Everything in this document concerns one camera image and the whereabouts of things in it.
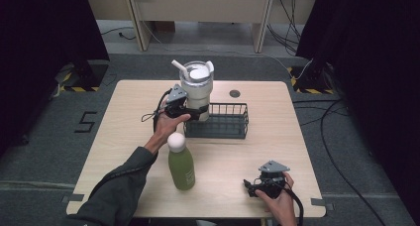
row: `dark jacket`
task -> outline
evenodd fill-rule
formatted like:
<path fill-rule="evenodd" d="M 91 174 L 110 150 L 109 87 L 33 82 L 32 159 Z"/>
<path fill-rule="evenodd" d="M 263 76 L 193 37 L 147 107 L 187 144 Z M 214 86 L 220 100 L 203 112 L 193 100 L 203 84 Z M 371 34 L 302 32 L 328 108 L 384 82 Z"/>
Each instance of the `dark jacket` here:
<path fill-rule="evenodd" d="M 157 157 L 143 147 L 136 148 L 123 165 L 104 178 L 117 176 L 105 180 L 77 214 L 67 215 L 61 220 L 61 225 L 128 225 L 145 187 L 146 175 Z"/>

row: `metal basket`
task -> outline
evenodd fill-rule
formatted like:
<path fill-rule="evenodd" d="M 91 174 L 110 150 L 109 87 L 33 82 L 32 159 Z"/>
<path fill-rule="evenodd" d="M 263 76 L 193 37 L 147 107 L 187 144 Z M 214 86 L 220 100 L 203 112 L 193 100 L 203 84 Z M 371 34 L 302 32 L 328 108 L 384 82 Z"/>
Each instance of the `metal basket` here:
<path fill-rule="evenodd" d="M 186 138 L 245 139 L 248 132 L 246 103 L 210 103 L 206 121 L 184 123 Z"/>

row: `wooden table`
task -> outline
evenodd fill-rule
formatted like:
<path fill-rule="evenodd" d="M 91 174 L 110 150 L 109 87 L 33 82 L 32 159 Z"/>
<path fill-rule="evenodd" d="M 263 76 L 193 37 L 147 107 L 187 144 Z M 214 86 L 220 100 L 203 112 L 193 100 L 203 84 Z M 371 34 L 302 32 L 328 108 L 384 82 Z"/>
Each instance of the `wooden table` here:
<path fill-rule="evenodd" d="M 67 213 L 76 213 L 95 184 L 121 165 L 153 133 L 153 121 L 142 122 L 160 97 L 178 80 L 122 80 L 108 105 L 89 156 L 74 190 L 82 201 L 70 201 Z M 240 97 L 229 92 L 239 90 Z M 247 103 L 250 123 L 246 139 L 187 139 L 196 174 L 194 187 L 177 190 L 163 146 L 148 175 L 135 217 L 269 218 L 263 202 L 250 198 L 243 179 L 253 181 L 269 160 L 291 168 L 293 190 L 305 217 L 322 217 L 325 207 L 311 198 L 322 198 L 296 114 L 285 83 L 278 81 L 214 81 L 212 102 Z M 183 132 L 181 124 L 177 128 Z"/>

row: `green bottle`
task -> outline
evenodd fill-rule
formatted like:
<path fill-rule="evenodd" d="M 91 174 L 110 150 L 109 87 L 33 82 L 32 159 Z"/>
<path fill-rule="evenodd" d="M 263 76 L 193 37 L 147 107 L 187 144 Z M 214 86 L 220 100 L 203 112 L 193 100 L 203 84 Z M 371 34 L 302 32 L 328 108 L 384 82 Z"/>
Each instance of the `green bottle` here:
<path fill-rule="evenodd" d="M 185 137 L 180 133 L 173 133 L 167 138 L 169 146 L 169 169 L 173 183 L 181 190 L 190 189 L 195 183 L 194 161 L 185 146 Z"/>

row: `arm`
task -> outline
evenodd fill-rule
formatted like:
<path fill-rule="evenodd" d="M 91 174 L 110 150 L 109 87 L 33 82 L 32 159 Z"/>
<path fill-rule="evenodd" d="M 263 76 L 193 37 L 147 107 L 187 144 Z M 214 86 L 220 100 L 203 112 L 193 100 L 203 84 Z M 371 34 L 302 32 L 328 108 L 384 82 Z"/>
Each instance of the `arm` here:
<path fill-rule="evenodd" d="M 176 126 L 188 119 L 189 115 L 170 119 L 160 114 L 157 130 L 145 146 L 136 148 L 123 165 L 105 177 L 116 172 L 137 170 L 106 181 L 80 207 L 77 214 L 67 215 L 61 221 L 61 225 L 128 225 L 137 209 L 149 169 L 158 157 L 158 150 L 176 130 Z"/>

